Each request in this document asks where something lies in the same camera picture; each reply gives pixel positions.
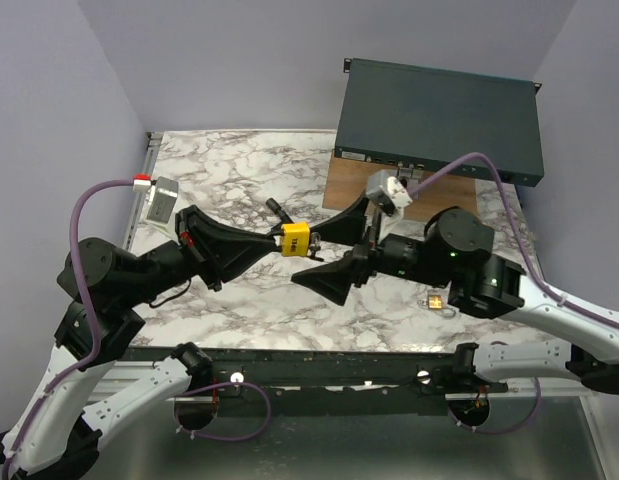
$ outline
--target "marble table surface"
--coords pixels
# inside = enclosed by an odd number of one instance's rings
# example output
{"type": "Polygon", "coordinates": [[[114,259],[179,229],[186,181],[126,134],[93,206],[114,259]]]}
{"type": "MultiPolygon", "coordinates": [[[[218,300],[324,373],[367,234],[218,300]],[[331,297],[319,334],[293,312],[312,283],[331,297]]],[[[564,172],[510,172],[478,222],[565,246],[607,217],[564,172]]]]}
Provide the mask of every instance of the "marble table surface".
{"type": "MultiPolygon", "coordinates": [[[[334,139],[333,131],[167,132],[153,173],[179,182],[178,210],[196,204],[218,221],[264,233],[277,222],[265,206],[273,197],[294,221],[315,224],[336,213],[321,207],[334,139]]],[[[495,184],[476,180],[476,191],[480,219],[496,230],[494,251],[522,263],[495,184]]],[[[508,185],[507,192],[533,255],[515,190],[508,185]]],[[[404,221],[395,233],[422,238],[423,227],[404,221]]],[[[141,223],[132,251],[141,254],[164,241],[141,223]]],[[[321,256],[336,260],[347,248],[323,244],[321,256]]],[[[315,265],[304,258],[269,255],[218,293],[196,278],[179,299],[156,310],[137,308],[147,325],[134,344],[194,341],[202,347],[452,352],[462,342],[550,338],[501,320],[458,312],[444,318],[419,303],[431,287],[381,275],[361,289],[352,288],[340,307],[291,283],[293,272],[315,265]]]]}

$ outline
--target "silver metal frame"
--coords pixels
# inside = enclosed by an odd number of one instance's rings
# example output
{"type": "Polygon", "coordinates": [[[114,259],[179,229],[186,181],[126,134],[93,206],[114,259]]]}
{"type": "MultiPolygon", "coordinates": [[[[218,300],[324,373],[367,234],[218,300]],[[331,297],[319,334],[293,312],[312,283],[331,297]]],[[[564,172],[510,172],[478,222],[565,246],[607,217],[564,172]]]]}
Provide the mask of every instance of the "silver metal frame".
{"type": "Polygon", "coordinates": [[[600,396],[594,393],[587,397],[581,397],[580,403],[605,478],[607,480],[619,480],[618,457],[607,432],[607,422],[602,413],[599,399],[600,396]]]}
{"type": "MultiPolygon", "coordinates": [[[[162,144],[162,138],[164,132],[152,132],[149,135],[149,145],[147,147],[147,153],[145,155],[145,161],[142,164],[142,170],[137,173],[144,173],[151,175],[153,169],[156,166],[156,159],[158,158],[158,152],[160,151],[160,145],[162,144]]],[[[129,215],[129,221],[127,222],[127,228],[125,228],[125,234],[122,242],[122,248],[130,250],[133,244],[133,239],[136,235],[136,228],[140,222],[140,214],[142,213],[142,205],[145,201],[144,193],[137,193],[136,198],[133,201],[131,207],[131,213],[129,215]]]]}
{"type": "MultiPolygon", "coordinates": [[[[135,381],[144,377],[147,372],[151,371],[159,362],[137,362],[137,361],[120,361],[117,362],[111,370],[107,372],[104,378],[98,383],[93,390],[89,402],[99,402],[105,398],[118,393],[126,387],[133,384],[135,381]]],[[[506,393],[489,394],[491,398],[525,398],[534,397],[536,395],[535,386],[532,380],[524,378],[515,378],[507,381],[509,391],[506,393]]],[[[571,380],[562,378],[542,378],[540,379],[543,396],[547,397],[581,397],[587,398],[596,394],[589,389],[582,387],[571,380]]],[[[449,394],[446,395],[448,400],[458,400],[474,398],[475,394],[449,394]]]]}

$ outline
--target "cable clip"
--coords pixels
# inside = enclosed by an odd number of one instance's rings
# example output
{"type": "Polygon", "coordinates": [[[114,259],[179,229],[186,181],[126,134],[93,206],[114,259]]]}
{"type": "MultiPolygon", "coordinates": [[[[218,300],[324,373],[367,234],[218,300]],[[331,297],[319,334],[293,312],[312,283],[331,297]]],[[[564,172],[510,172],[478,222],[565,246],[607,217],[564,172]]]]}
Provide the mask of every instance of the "cable clip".
{"type": "Polygon", "coordinates": [[[151,175],[138,174],[133,176],[133,191],[147,193],[151,190],[151,175]]]}

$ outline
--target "gray wall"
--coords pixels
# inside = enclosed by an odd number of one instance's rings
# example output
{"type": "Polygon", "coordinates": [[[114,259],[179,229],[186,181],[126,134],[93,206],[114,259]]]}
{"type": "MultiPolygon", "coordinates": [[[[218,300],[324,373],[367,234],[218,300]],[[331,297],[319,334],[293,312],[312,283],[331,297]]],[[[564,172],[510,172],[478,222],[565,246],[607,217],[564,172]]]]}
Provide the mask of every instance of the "gray wall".
{"type": "MultiPolygon", "coordinates": [[[[75,199],[131,175],[145,149],[75,0],[0,1],[0,431],[31,397],[68,304],[55,277],[75,199]]],[[[120,242],[130,201],[103,194],[81,232],[120,242]]]]}
{"type": "MultiPolygon", "coordinates": [[[[548,280],[619,309],[619,0],[580,0],[536,80],[546,177],[525,192],[548,280]]],[[[619,398],[603,397],[619,458],[619,398]]]]}
{"type": "Polygon", "coordinates": [[[344,57],[530,78],[573,0],[80,0],[150,130],[337,125],[344,57]]]}

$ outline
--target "yellow padlock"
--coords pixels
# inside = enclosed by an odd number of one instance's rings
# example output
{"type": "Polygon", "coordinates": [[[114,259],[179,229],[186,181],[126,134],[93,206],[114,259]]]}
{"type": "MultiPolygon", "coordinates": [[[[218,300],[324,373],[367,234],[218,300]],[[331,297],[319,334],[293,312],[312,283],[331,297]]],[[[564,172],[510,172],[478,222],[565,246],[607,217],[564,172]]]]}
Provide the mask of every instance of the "yellow padlock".
{"type": "Polygon", "coordinates": [[[280,241],[282,256],[306,257],[311,239],[311,230],[307,222],[285,223],[282,232],[280,241]]]}

